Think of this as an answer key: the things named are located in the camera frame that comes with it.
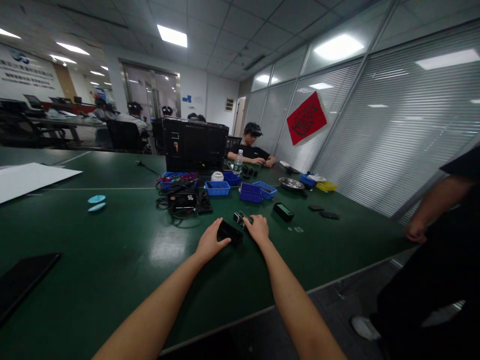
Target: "floor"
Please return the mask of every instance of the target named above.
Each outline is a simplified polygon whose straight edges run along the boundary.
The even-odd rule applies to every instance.
[[[377,342],[359,337],[350,326],[353,315],[368,315],[376,310],[380,290],[399,271],[409,255],[397,262],[387,261],[362,273],[320,289],[310,298],[330,331],[351,360],[382,360]],[[452,307],[432,314],[429,325],[441,323],[455,314]],[[268,311],[229,329],[197,341],[161,357],[162,360],[196,359],[298,359],[295,348],[277,309]]]

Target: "company logo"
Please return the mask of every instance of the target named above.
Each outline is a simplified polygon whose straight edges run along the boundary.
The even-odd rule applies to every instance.
[[[10,54],[15,61],[22,62],[24,64],[30,64],[30,59],[25,54],[15,50],[11,50]]]

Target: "metal bowl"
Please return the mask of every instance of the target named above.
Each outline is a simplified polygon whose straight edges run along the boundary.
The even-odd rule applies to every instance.
[[[303,185],[300,181],[293,180],[289,177],[281,177],[278,179],[278,181],[280,181],[282,188],[290,191],[298,191],[305,189],[305,185]]]

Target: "black pants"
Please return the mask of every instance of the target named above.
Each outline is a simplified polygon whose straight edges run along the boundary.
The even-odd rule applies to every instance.
[[[381,291],[377,313],[370,320],[393,359],[432,355],[455,359],[462,353],[467,358],[475,354],[470,350],[480,335],[479,241],[442,229],[430,234]],[[466,303],[453,319],[421,327],[433,311],[459,300]]]

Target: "hand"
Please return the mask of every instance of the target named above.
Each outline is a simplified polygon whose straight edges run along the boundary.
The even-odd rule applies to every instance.
[[[251,215],[250,217],[253,219],[253,224],[251,224],[246,217],[243,218],[243,222],[253,240],[255,240],[258,245],[269,242],[269,226],[267,224],[267,219],[262,215]]]
[[[198,246],[195,251],[195,255],[202,261],[202,263],[208,263],[220,250],[226,247],[232,239],[227,237],[222,241],[217,241],[217,232],[219,231],[220,223],[223,221],[223,217],[215,220],[210,225],[198,242]]]
[[[252,165],[263,165],[265,164],[265,159],[263,157],[257,157],[254,159],[251,159],[250,164]]]
[[[427,227],[423,222],[414,220],[403,228],[403,232],[411,242],[423,244],[427,241],[426,229]]]

